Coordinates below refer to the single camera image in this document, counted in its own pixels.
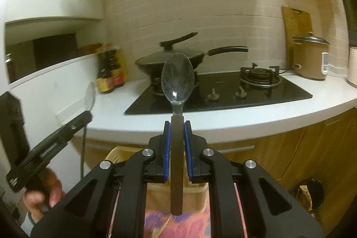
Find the left hand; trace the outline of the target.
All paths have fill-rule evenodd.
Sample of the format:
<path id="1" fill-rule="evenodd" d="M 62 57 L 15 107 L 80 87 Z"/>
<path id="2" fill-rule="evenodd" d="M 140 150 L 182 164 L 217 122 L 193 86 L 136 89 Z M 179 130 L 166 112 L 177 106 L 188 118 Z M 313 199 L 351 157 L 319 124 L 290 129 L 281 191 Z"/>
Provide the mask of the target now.
<path id="1" fill-rule="evenodd" d="M 40 210 L 40 205 L 44 203 L 46 193 L 49 194 L 49 208 L 53 208 L 65 195 L 62 189 L 62 183 L 52 169 L 43 169 L 43 171 L 39 173 L 39 178 L 45 191 L 39 189 L 27 190 L 23 196 L 24 205 L 31 214 L 34 223 L 39 222 L 44 216 Z"/>

